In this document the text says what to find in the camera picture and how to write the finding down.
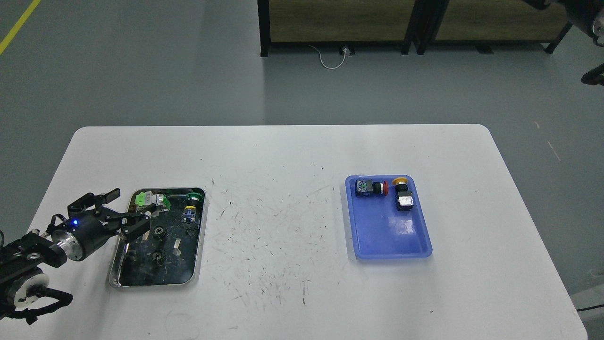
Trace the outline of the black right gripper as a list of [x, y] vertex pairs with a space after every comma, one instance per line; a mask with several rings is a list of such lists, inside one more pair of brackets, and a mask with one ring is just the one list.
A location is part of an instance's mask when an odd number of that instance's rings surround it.
[[[544, 10], [550, 7], [554, 0], [524, 0], [529, 6]], [[565, 0], [564, 7], [569, 21], [593, 43], [603, 46], [603, 0]]]

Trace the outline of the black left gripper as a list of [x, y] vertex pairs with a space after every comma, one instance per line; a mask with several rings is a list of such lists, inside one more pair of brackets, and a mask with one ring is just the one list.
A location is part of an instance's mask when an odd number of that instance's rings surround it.
[[88, 192], [67, 205], [67, 218], [60, 214], [51, 218], [53, 243], [65, 252], [69, 260], [82, 261], [115, 235], [124, 242], [136, 241], [150, 230], [151, 215], [157, 205], [151, 203], [138, 212], [101, 210], [120, 196], [119, 188], [99, 195]]

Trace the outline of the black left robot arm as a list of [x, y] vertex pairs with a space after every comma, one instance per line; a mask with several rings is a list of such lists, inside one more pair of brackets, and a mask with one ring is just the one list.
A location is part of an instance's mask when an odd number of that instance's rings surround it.
[[45, 231], [33, 229], [1, 245], [1, 317], [23, 319], [31, 325], [39, 316], [67, 307], [73, 295], [48, 286], [41, 264], [59, 268], [67, 261], [83, 261], [114, 237], [130, 243], [151, 228], [159, 204], [147, 203], [132, 212], [116, 212], [107, 204], [120, 190], [83, 195], [67, 206], [67, 215], [55, 214]]

